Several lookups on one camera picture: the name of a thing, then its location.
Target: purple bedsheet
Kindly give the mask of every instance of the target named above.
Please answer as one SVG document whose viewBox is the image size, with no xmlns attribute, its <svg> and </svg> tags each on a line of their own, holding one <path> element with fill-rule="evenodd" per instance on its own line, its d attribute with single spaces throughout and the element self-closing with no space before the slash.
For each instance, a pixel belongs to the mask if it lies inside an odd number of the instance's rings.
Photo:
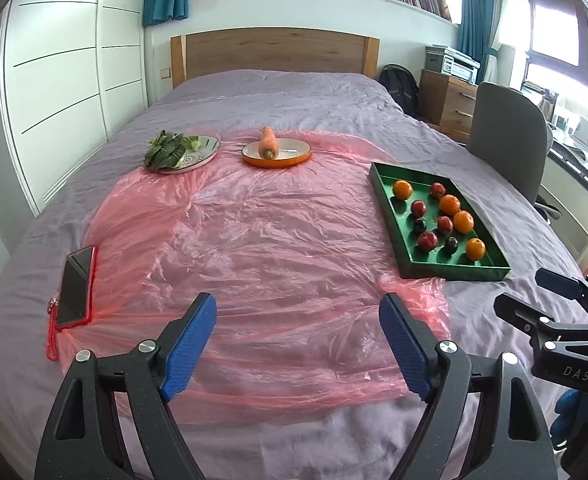
<svg viewBox="0 0 588 480">
<path fill-rule="evenodd" d="M 183 84 L 115 134 L 84 164 L 34 221 L 0 277 L 0 412 L 36 457 L 62 380 L 44 355 L 49 298 L 66 254 L 80 247 L 87 226 L 116 181 L 141 163 L 157 131 L 191 126 L 231 130 L 270 124 L 277 130 L 326 130 L 373 141 L 399 164 L 450 177 L 490 228 L 512 266 L 504 282 L 447 282 L 452 338 L 468 353 L 513 351 L 530 367 L 528 339 L 500 321 L 494 298 L 511 291 L 566 322 L 585 320 L 577 304 L 538 288 L 534 272 L 580 270 L 533 207 L 500 175 L 464 148 L 405 116 L 385 89 L 355 74 L 243 70 Z M 533 381 L 549 412 L 561 388 Z M 418 397 L 333 410 L 324 416 L 263 424 L 181 428 L 210 479 L 386 479 L 414 432 L 424 405 Z M 463 420 L 449 470 L 455 476 L 472 430 Z M 130 420 L 122 421 L 136 470 L 148 470 Z"/>
</svg>

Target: pink plastic sheet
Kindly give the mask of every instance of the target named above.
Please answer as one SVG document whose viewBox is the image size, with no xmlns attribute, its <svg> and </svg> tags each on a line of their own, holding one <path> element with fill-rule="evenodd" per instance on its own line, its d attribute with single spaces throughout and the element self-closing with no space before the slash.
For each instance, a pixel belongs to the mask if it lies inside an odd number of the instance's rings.
<svg viewBox="0 0 588 480">
<path fill-rule="evenodd" d="M 378 302 L 396 292 L 439 338 L 449 335 L 448 311 L 443 280 L 398 277 L 367 178 L 370 161 L 392 158 L 357 137 L 277 132 L 307 141 L 312 156 L 260 170 L 240 157 L 258 133 L 224 140 L 189 173 L 141 168 L 119 181 L 85 237 L 98 247 L 94 317 L 58 335 L 64 367 L 81 348 L 105 356 L 155 338 L 204 291 L 218 321 L 170 404 L 178 423 L 267 420 L 408 393 Z"/>
</svg>

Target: chair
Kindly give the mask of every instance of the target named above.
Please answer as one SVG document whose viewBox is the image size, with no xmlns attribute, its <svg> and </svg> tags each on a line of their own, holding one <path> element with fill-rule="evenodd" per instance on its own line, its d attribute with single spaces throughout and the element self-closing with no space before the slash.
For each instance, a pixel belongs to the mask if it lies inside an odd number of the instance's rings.
<svg viewBox="0 0 588 480">
<path fill-rule="evenodd" d="M 468 151 L 512 184 L 546 221 L 561 213 L 538 196 L 550 148 L 548 124 L 523 94 L 484 82 L 476 92 Z"/>
</svg>

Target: blue glove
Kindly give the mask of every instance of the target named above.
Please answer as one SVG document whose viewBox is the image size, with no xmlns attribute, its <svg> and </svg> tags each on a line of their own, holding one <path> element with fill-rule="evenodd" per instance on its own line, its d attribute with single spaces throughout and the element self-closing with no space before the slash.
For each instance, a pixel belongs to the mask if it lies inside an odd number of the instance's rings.
<svg viewBox="0 0 588 480">
<path fill-rule="evenodd" d="M 565 392 L 556 402 L 558 417 L 549 428 L 552 444 L 558 447 L 571 435 L 575 424 L 588 423 L 588 394 L 577 390 Z"/>
</svg>

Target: orange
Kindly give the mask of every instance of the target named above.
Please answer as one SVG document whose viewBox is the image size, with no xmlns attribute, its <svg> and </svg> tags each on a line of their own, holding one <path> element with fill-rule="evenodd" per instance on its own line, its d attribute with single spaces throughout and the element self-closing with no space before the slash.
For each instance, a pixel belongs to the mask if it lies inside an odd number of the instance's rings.
<svg viewBox="0 0 588 480">
<path fill-rule="evenodd" d="M 459 233 L 468 234 L 474 229 L 474 219 L 467 211 L 459 211 L 454 215 L 454 228 Z"/>
<path fill-rule="evenodd" d="M 440 199 L 439 208 L 446 215 L 455 215 L 460 211 L 460 202 L 454 195 L 445 195 Z"/>
<path fill-rule="evenodd" d="M 407 180 L 397 180 L 392 186 L 392 193 L 399 200 L 407 200 L 412 196 L 413 192 L 412 184 Z"/>
<path fill-rule="evenodd" d="M 473 262 L 477 262 L 485 256 L 485 244 L 478 238 L 472 238 L 465 244 L 465 254 Z"/>
</svg>

